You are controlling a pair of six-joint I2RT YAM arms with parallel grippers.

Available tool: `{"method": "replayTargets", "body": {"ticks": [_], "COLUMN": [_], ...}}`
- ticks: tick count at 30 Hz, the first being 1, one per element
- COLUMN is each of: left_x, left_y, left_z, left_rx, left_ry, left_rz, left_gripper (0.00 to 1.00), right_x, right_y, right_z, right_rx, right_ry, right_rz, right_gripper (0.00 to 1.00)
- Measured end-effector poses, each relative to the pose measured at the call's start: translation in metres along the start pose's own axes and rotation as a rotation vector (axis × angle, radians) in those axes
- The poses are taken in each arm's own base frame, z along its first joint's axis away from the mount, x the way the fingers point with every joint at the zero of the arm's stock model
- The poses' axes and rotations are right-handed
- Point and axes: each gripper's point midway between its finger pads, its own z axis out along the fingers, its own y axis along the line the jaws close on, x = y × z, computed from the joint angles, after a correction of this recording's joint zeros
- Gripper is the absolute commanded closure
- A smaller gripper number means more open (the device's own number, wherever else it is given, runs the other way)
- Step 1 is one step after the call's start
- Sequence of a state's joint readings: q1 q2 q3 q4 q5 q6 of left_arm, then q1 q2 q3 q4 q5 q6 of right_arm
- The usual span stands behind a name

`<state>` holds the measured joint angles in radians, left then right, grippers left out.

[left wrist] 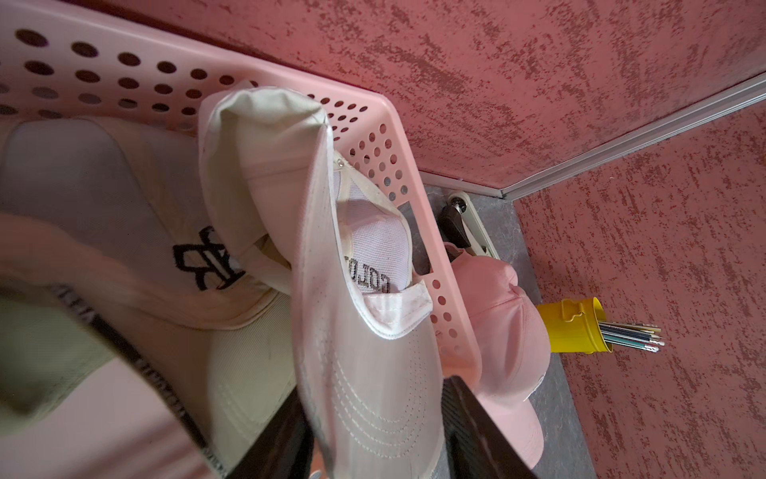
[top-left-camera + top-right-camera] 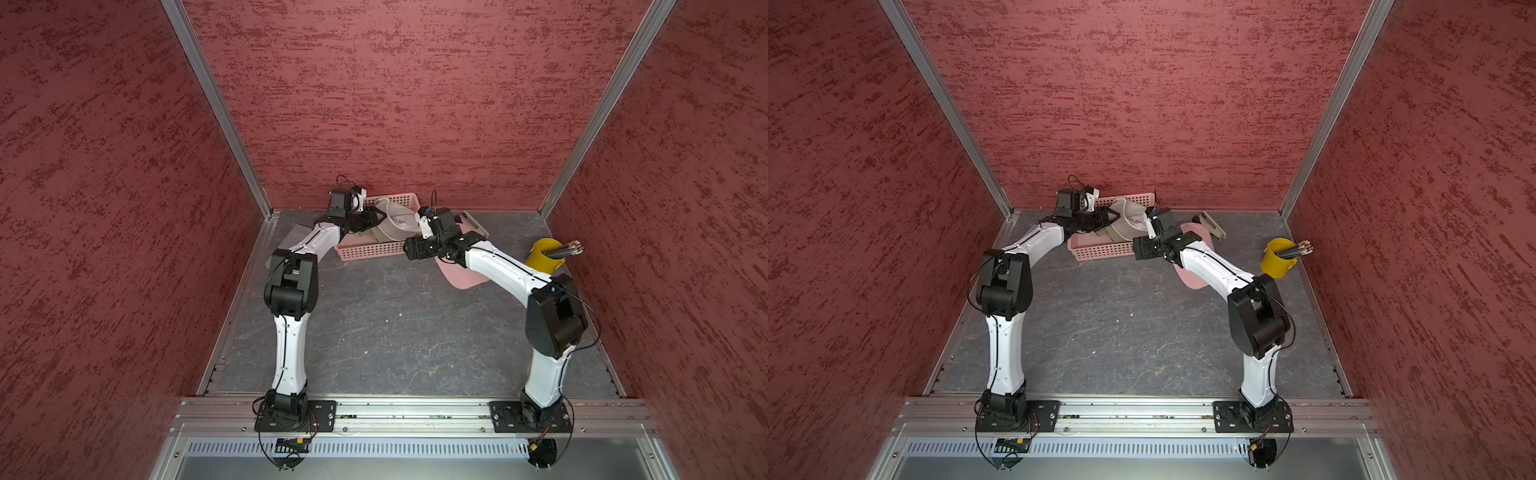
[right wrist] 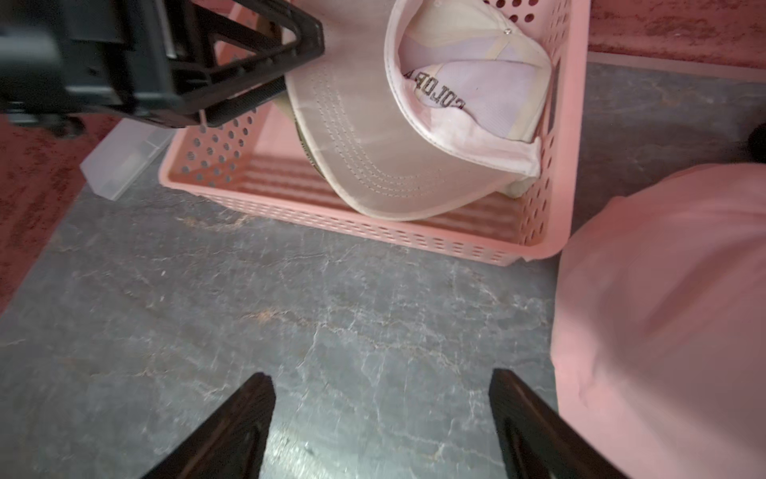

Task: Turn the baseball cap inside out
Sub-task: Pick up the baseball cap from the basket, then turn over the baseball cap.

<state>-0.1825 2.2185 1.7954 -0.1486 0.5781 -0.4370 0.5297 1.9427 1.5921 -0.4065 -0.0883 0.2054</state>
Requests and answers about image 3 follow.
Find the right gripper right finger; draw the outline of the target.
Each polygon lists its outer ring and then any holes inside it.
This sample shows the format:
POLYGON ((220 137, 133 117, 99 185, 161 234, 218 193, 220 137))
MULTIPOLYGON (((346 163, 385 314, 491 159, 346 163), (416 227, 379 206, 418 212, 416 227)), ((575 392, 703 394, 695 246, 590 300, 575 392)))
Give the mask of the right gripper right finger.
POLYGON ((508 477, 624 477, 513 371, 493 370, 489 399, 508 477))

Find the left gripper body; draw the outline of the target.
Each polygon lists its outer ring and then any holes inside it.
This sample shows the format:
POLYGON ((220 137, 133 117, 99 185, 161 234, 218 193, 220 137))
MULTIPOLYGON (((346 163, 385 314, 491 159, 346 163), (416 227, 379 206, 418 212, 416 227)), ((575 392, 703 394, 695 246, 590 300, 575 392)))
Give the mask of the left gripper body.
POLYGON ((81 129, 85 114, 177 128, 178 57, 163 1, 4 1, 1 113, 26 128, 81 129))

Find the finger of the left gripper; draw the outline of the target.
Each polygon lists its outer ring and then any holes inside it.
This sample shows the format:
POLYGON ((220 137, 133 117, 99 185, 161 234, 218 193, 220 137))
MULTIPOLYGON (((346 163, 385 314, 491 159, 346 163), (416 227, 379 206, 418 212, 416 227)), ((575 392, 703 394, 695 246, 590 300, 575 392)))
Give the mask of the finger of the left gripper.
POLYGON ((325 51, 322 24, 286 1, 238 1, 258 20, 294 38, 287 43, 191 1, 170 3, 170 32, 176 57, 170 61, 179 95, 180 74, 283 75, 325 51))
POLYGON ((219 127, 285 92, 283 75, 180 74, 179 127, 219 127))

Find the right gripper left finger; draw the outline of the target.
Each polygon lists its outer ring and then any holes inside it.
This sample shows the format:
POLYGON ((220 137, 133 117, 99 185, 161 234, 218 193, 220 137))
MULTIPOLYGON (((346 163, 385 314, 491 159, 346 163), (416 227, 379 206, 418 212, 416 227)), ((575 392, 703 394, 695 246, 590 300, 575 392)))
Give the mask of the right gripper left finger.
POLYGON ((275 403, 271 377, 255 373, 144 479, 259 478, 275 403))

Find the pink baseball cap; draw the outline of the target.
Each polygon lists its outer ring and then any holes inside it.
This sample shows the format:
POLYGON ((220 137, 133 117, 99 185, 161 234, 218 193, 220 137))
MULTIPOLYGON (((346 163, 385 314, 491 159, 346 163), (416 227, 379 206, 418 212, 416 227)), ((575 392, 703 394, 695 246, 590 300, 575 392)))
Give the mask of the pink baseball cap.
POLYGON ((765 168, 617 197, 563 250, 561 417, 632 478, 765 474, 765 168))

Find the cream baseball cap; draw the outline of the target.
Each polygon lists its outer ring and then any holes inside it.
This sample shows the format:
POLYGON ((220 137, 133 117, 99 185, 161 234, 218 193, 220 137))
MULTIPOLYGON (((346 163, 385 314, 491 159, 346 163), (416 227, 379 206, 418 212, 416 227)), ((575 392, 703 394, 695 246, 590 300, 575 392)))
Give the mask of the cream baseball cap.
POLYGON ((308 159, 355 211, 414 221, 540 177, 553 65, 481 1, 303 1, 324 54, 286 77, 308 159))

